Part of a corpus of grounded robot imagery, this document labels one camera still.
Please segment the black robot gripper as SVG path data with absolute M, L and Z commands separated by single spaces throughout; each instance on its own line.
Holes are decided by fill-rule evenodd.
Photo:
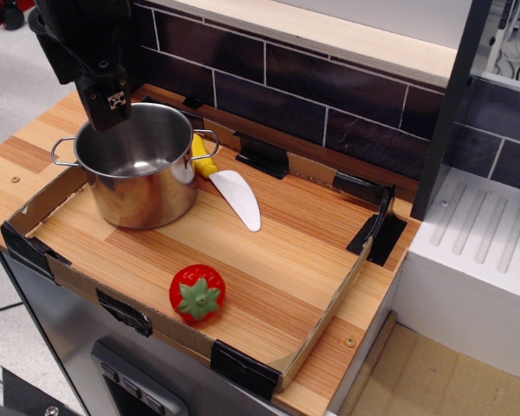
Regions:
M 58 81 L 75 81 L 90 126 L 104 132 L 131 117 L 131 86 L 116 40 L 128 1 L 37 1 L 29 14 Z

